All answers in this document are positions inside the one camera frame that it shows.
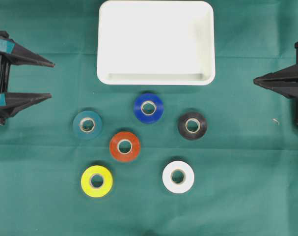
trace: clamp jaw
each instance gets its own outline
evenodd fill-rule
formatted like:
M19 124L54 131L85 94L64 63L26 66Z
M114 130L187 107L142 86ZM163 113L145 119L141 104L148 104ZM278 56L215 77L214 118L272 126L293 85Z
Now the clamp jaw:
M52 97L49 93L8 92L11 65L54 67L54 63L9 39L7 32L0 31L0 126L19 111Z
M295 65L255 78L253 82L255 85L296 100L296 124L298 125L298 42L295 43L295 48Z

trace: green fabric surface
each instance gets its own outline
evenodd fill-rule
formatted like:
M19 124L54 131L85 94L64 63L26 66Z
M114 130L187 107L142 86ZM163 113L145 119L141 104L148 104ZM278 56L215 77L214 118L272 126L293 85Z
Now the green fabric surface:
M216 77L208 86L108 86L96 77L99 0L0 0L0 30L56 63L12 66L10 92L50 92L0 128L0 236L298 236L298 128L293 103L255 86L255 77L295 63L298 0L209 0L215 13ZM156 93L165 112L146 125L134 100ZM99 137L72 131L75 115L102 117ZM206 135L177 130L201 112ZM133 131L141 153L118 163L109 141ZM163 168L188 162L192 189L166 190ZM80 178L108 167L114 187L83 193Z

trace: tape roll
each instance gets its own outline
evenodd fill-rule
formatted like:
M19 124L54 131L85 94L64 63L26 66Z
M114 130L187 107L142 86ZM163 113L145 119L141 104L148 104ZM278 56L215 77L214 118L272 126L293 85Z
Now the tape roll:
M131 148L127 153L119 150L119 145L127 141L131 144ZM109 150L114 159L120 162L131 162L137 158L140 153L140 141L138 137L131 132L119 132L115 134L109 144Z
M79 113L73 122L73 131L81 139L93 139L100 134L102 130L102 120L100 116L93 111L83 111Z
M92 178L99 175L103 179L100 187L92 185ZM86 195L92 198L100 198L106 195L113 186L113 177L108 169L103 166L91 166L86 169L81 177L81 188Z
M173 181L173 174L176 171L182 172L184 178L182 182ZM163 170L162 180L165 187L172 193L185 193L191 189L194 183L194 173L190 165L183 161L173 161Z
M190 131L188 122L194 121L197 124L197 130ZM196 140L201 138L207 131L206 119L197 112L189 112L179 118L178 130L180 134L188 140Z
M146 104L151 104L154 107L152 113L146 114L143 111L143 108ZM163 112L163 102L155 94L146 93L139 96L135 100L134 114L137 117L137 119L140 120L142 123L149 124L158 121L162 117Z

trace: red tape roll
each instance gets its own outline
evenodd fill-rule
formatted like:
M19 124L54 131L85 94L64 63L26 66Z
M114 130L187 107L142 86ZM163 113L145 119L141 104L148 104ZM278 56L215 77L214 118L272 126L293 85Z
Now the red tape roll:
M123 153L119 150L119 145L123 141L129 141L131 143L131 149L127 153ZM131 132L119 132L112 137L109 150L111 155L120 162L131 162L137 158L140 153L141 145L137 136Z

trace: blue tape roll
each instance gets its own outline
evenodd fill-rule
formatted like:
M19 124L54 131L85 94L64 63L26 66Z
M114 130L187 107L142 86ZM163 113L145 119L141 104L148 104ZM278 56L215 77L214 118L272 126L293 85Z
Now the blue tape roll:
M150 103L155 108L155 111L150 115L142 111L142 106L146 103ZM145 93L139 96L135 101L134 114L142 123L149 124L158 121L162 117L163 112L163 102L155 94Z
M94 125L93 128L91 130L84 129L84 121L91 121ZM102 130L102 120L100 116L93 111L81 112L74 119L73 130L81 139L93 139L98 136Z

